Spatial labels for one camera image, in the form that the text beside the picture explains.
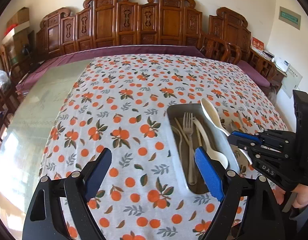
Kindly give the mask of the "right hand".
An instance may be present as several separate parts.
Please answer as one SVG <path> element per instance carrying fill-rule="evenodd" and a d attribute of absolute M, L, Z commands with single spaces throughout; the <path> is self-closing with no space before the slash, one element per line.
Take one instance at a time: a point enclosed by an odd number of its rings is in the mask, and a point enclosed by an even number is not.
<path fill-rule="evenodd" d="M 308 205 L 308 186 L 299 184 L 292 192 L 296 193 L 293 207 L 300 209 Z M 281 205 L 284 201 L 285 191 L 278 186 L 275 186 L 274 192 L 277 203 Z"/>

